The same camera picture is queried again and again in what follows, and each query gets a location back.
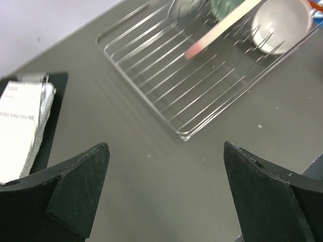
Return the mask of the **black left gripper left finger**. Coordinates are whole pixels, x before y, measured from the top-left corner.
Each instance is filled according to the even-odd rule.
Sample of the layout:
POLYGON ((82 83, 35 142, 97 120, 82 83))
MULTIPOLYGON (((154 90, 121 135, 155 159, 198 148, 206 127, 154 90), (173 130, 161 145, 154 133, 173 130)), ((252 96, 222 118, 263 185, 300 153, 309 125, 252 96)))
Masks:
POLYGON ((1 241, 90 237, 110 151, 107 143, 1 186, 1 241))

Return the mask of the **pink cream plate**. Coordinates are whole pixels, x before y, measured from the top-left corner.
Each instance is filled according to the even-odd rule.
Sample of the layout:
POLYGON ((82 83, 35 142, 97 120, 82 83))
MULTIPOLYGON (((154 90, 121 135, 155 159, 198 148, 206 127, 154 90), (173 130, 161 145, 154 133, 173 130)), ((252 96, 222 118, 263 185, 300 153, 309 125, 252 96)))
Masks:
POLYGON ((198 39, 188 50, 186 50, 184 54, 185 59, 190 60, 198 55, 219 36, 221 36, 226 30, 228 30, 234 23, 236 23, 243 16, 249 13, 260 2, 261 0, 246 0, 242 4, 237 6, 226 17, 224 17, 213 28, 211 28, 205 35, 198 39))

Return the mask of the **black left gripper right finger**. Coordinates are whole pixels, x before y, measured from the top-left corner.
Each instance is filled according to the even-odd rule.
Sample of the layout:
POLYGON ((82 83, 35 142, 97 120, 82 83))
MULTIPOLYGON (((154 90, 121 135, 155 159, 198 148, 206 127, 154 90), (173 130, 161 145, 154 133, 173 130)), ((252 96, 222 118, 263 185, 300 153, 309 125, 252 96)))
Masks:
POLYGON ((224 143, 237 241, 322 241, 322 156, 298 174, 224 143))

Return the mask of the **orange white bowl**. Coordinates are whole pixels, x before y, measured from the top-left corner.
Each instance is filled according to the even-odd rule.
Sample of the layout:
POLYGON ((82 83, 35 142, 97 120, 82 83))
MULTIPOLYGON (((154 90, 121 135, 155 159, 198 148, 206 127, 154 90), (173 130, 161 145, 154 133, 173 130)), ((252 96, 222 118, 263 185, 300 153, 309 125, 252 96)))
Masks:
POLYGON ((252 20, 253 43, 266 54, 286 53, 310 31, 311 10, 308 1, 265 1, 252 20))

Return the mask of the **mint green bowl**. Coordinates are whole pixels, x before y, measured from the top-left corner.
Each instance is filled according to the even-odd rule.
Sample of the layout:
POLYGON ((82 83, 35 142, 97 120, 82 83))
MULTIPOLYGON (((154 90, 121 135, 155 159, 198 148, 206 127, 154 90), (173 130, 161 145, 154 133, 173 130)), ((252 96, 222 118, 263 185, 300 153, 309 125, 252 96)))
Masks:
POLYGON ((241 5, 244 0, 211 0, 210 6, 214 18, 221 21, 236 7, 241 5))

